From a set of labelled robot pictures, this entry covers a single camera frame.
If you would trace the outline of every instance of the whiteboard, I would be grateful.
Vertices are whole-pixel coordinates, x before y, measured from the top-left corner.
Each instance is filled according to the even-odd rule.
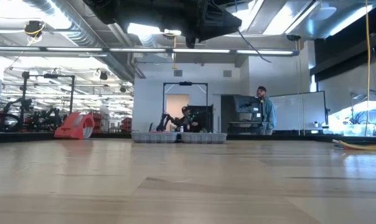
[[[306,130],[322,129],[326,116],[324,91],[271,96],[270,100],[276,110],[276,131],[303,130],[303,123]],[[315,121],[319,123],[318,128],[314,126]]]

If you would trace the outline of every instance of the wooden floor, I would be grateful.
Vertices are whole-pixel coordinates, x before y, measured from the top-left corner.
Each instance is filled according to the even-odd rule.
[[[0,144],[0,223],[376,224],[376,152],[332,144]]]

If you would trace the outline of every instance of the man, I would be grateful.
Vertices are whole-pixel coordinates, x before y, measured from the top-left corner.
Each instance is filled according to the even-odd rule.
[[[266,96],[267,89],[263,86],[257,88],[257,97],[263,100],[263,115],[264,115],[264,125],[261,128],[261,134],[272,135],[273,129],[276,125],[276,113],[275,106],[273,102]]]
[[[190,119],[189,119],[189,115],[190,115],[190,109],[186,106],[183,106],[181,108],[181,112],[182,114],[184,115],[180,121],[182,123],[182,126],[184,127],[184,132],[192,132],[193,131],[193,127],[197,126],[198,125],[198,122],[192,122]]]

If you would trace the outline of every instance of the red object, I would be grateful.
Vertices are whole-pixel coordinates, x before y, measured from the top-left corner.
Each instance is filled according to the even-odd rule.
[[[61,127],[55,131],[56,138],[85,139],[89,138],[94,129],[94,119],[90,114],[71,113]]]
[[[122,120],[122,125],[121,125],[121,131],[124,132],[124,133],[130,133],[131,132],[131,123],[133,122],[133,120],[131,118],[125,118],[124,120]]]
[[[102,133],[102,119],[103,115],[100,113],[92,113],[93,118],[94,118],[94,133]]]

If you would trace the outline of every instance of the white wall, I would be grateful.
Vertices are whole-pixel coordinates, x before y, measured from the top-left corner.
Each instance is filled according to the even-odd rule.
[[[298,57],[266,57],[272,63],[249,57],[250,95],[255,95],[259,86],[267,89],[268,96],[309,92],[308,57],[306,44]]]
[[[326,108],[331,110],[329,114],[350,107],[350,92],[367,94],[367,72],[367,64],[363,64],[318,83],[319,90],[325,91]],[[376,61],[371,65],[370,89],[376,90]]]
[[[245,62],[240,67],[240,88],[241,88],[241,95],[243,96],[251,95],[249,59],[246,59]]]
[[[205,82],[209,84],[209,105],[214,105],[214,129],[218,130],[221,116],[220,95],[241,94],[240,69],[234,64],[178,64],[182,77],[174,77],[172,64],[141,64],[147,79],[136,79],[134,84],[133,129],[148,131],[153,122],[158,125],[162,113],[162,88],[164,82]],[[223,77],[223,70],[232,70],[231,78]],[[190,105],[205,105],[206,95],[197,86],[174,86],[167,94],[187,94]]]

